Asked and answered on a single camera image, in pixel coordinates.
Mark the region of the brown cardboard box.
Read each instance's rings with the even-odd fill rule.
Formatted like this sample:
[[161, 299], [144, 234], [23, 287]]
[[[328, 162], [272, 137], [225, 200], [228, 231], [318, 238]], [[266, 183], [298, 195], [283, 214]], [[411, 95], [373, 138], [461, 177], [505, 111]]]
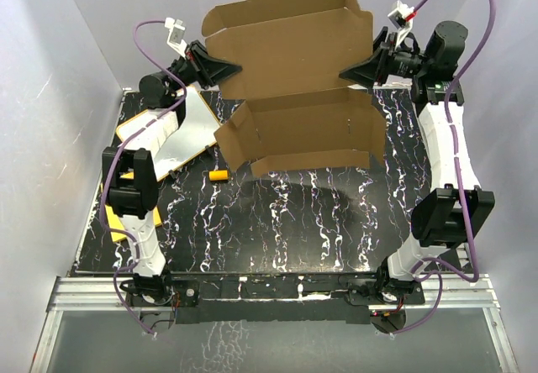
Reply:
[[245, 0], [212, 8], [208, 53], [240, 66], [220, 82], [240, 106], [215, 132], [232, 171], [255, 176], [383, 162], [386, 120], [341, 72], [372, 54], [372, 13], [357, 0]]

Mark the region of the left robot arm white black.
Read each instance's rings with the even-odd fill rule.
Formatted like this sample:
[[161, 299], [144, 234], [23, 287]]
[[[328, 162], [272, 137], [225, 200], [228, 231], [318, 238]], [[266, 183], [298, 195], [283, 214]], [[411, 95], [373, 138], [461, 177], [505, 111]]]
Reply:
[[212, 57], [197, 40], [187, 44], [170, 66], [140, 79], [149, 114], [145, 124], [119, 147], [102, 153], [102, 205], [119, 218], [122, 226], [117, 231], [129, 243], [132, 277], [120, 288], [131, 296], [156, 305], [169, 303], [173, 296], [153, 219], [159, 195], [154, 159], [182, 126], [187, 86], [214, 87], [241, 70], [240, 65]]

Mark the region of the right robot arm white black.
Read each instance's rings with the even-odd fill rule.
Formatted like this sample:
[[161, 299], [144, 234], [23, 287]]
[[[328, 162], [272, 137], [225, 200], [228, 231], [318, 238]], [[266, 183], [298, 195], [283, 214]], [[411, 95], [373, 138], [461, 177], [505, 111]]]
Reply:
[[436, 25], [425, 49], [414, 36], [383, 28], [372, 55], [340, 73], [340, 78], [372, 88], [390, 76], [411, 81], [410, 96], [430, 162], [430, 193], [411, 213], [408, 238], [377, 268], [375, 281], [361, 291], [386, 303], [401, 302], [426, 280], [424, 269], [441, 263], [448, 250], [467, 246], [477, 264], [474, 239], [492, 212], [494, 194], [484, 191], [473, 171], [463, 131], [464, 96], [456, 79], [468, 31], [455, 21]]

